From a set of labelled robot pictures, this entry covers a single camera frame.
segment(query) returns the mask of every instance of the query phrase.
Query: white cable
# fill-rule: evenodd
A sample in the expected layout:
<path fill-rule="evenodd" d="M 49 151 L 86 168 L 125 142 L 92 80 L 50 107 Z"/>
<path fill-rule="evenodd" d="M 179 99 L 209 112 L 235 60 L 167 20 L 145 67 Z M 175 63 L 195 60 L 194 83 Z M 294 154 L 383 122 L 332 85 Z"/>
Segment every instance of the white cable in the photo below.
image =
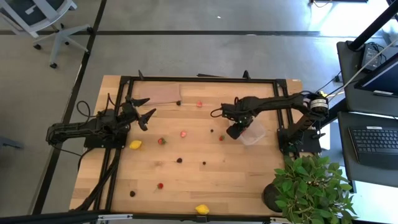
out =
<path fill-rule="evenodd" d="M 391 47 L 395 42 L 397 42 L 397 40 L 398 40 L 398 38 L 396 39 L 396 40 L 394 40 L 393 42 L 391 42 L 391 44 L 389 44 L 387 47 L 385 47 L 382 51 L 380 51 L 377 55 L 375 55 L 370 61 L 368 61 L 364 66 L 362 66 L 362 68 L 361 69 L 359 69 L 356 73 L 355 73 L 355 75 L 352 77 L 352 78 L 350 78 L 350 80 L 348 80 L 348 82 L 345 84 L 345 85 L 343 85 L 342 87 L 340 87 L 339 89 L 339 91 L 336 93 L 336 95 L 334 95 L 330 100 L 329 100 L 329 103 L 342 91 L 342 90 L 344 90 L 344 88 L 346 88 L 347 86 L 348 86 L 348 84 L 349 83 L 351 83 L 351 81 L 353 81 L 354 80 L 354 78 L 359 74 L 359 73 L 361 73 L 362 72 L 362 70 L 364 70 L 364 68 L 366 67 L 366 66 L 368 66 L 374 59 L 376 59 L 380 54 L 382 54 L 383 53 L 383 51 L 385 51 L 385 50 L 387 50 L 389 47 Z"/>

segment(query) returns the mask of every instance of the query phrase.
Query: black flower pot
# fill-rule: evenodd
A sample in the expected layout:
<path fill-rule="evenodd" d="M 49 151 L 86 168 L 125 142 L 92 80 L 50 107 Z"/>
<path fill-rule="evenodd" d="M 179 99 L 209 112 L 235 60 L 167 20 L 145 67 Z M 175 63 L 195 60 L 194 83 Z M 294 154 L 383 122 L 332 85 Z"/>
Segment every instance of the black flower pot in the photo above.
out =
<path fill-rule="evenodd" d="M 265 205 L 269 209 L 271 209 L 274 212 L 282 212 L 282 210 L 278 207 L 278 205 L 275 203 L 276 197 L 280 195 L 278 189 L 275 187 L 274 184 L 269 184 L 265 189 L 262 191 L 262 202 L 264 202 Z"/>

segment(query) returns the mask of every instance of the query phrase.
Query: office chair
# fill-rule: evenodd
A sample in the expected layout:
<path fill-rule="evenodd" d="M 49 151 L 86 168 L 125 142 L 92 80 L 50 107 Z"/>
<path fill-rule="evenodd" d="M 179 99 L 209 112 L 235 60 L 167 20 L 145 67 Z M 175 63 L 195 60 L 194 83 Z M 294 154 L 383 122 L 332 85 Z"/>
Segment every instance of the office chair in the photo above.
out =
<path fill-rule="evenodd" d="M 72 44 L 89 54 L 89 50 L 78 42 L 69 38 L 70 35 L 87 30 L 89 34 L 93 29 L 89 24 L 78 27 L 64 29 L 64 25 L 58 20 L 69 10 L 77 9 L 77 5 L 72 0 L 0 0 L 0 17 L 11 28 L 15 34 L 21 31 L 28 32 L 36 40 L 33 42 L 34 48 L 40 50 L 40 43 L 54 37 L 54 44 L 50 56 L 50 67 L 57 68 L 55 59 L 62 43 Z M 46 37 L 39 38 L 37 31 L 48 26 L 53 27 L 55 32 Z"/>

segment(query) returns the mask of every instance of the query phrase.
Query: plastic container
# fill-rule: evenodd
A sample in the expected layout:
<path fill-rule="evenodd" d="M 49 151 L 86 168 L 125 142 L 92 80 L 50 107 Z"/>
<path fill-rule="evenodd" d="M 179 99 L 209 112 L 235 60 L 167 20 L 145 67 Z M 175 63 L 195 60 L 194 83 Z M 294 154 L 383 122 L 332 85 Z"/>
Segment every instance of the plastic container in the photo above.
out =
<path fill-rule="evenodd" d="M 245 146 L 250 146 L 258 142 L 258 140 L 262 139 L 265 135 L 266 130 L 263 125 L 253 118 L 253 122 L 242 132 L 237 140 L 240 140 Z"/>

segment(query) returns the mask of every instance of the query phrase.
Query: yellow lemon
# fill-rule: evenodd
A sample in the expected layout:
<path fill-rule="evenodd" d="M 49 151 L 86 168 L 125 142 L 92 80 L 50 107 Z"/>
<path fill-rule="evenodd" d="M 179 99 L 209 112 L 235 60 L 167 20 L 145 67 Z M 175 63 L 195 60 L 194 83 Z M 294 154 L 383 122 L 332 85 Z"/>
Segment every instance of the yellow lemon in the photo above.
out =
<path fill-rule="evenodd" d="M 207 215 L 210 210 L 206 205 L 199 205 L 195 208 L 200 215 Z"/>
<path fill-rule="evenodd" d="M 140 140 L 134 140 L 132 143 L 130 143 L 130 149 L 138 149 L 142 144 L 142 141 Z"/>

